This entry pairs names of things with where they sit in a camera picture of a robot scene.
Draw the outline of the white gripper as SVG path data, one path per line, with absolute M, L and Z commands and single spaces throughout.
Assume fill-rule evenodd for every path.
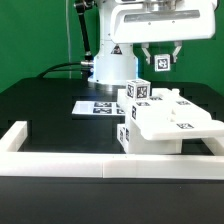
M 174 41 L 175 64 L 182 41 L 209 39 L 215 34 L 217 0 L 115 0 L 110 35 L 115 43 L 142 43 L 148 65 L 149 43 Z

